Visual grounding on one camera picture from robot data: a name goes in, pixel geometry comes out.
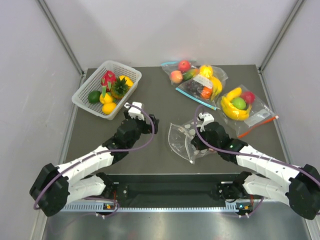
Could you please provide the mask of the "polka dot zip bag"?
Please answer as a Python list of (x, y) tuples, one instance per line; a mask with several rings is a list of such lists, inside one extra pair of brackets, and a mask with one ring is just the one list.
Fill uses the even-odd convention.
[(195, 127), (200, 126), (200, 122), (189, 120), (182, 125), (171, 123), (168, 130), (167, 139), (171, 150), (191, 164), (195, 164), (199, 158), (216, 153), (208, 151), (208, 149), (196, 150), (191, 144), (191, 140), (196, 135)]

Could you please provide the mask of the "orange pineapple with green leaves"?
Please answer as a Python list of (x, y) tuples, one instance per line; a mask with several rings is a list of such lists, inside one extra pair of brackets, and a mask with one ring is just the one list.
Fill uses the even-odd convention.
[(115, 82), (111, 84), (110, 93), (113, 98), (121, 100), (129, 91), (130, 87), (127, 85), (126, 78), (118, 77)]

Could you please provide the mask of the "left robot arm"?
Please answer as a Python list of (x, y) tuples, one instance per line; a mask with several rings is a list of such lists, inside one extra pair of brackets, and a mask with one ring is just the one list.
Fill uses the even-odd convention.
[(142, 149), (135, 147), (135, 143), (141, 135), (157, 134), (159, 122), (153, 114), (145, 120), (127, 114), (116, 133), (93, 151), (64, 164), (43, 166), (29, 191), (34, 210), (52, 217), (71, 202), (94, 195), (109, 198), (114, 187), (108, 177), (93, 173), (116, 164), (129, 152)]

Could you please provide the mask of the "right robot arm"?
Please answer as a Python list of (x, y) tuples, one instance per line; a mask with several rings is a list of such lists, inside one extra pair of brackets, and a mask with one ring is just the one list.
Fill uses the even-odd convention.
[(196, 127), (191, 144), (197, 150), (215, 150), (223, 160), (253, 171), (235, 180), (233, 192), (237, 197), (258, 195), (289, 206), (307, 220), (319, 216), (320, 173), (314, 166), (291, 165), (268, 156), (229, 137), (218, 122)]

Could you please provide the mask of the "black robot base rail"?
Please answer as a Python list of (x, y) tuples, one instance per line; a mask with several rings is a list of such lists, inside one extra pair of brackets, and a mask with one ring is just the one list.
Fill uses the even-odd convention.
[(241, 189), (240, 174), (105, 174), (90, 197), (117, 200), (122, 207), (210, 207), (254, 200)]

